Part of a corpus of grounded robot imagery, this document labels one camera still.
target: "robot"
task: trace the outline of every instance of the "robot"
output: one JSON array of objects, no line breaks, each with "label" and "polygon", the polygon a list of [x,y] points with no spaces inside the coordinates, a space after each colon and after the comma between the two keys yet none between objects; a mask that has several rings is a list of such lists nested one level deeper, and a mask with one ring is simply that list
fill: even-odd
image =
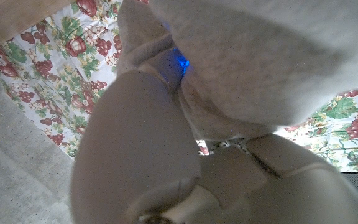
[{"label": "robot", "polygon": [[[166,90],[191,65],[177,49],[158,57],[119,78],[89,121],[71,187],[77,223],[358,223],[355,188],[280,136],[228,139],[198,155]],[[134,96],[117,96],[124,90]]]}]

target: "gray fabric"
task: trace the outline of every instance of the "gray fabric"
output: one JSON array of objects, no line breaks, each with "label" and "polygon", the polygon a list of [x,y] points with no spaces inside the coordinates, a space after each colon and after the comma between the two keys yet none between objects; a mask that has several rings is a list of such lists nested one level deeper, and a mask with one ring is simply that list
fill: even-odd
[{"label": "gray fabric", "polygon": [[[358,88],[358,2],[153,0],[150,6],[193,66],[179,98],[195,138],[262,136]],[[131,22],[138,13],[142,19]],[[150,13],[147,5],[124,1],[120,29],[131,30],[124,45],[139,46],[130,36],[145,27],[149,38],[142,40],[152,39],[156,24],[161,32]],[[146,58],[163,47],[157,39],[148,42],[153,50],[135,56],[127,48],[124,55]]]}]

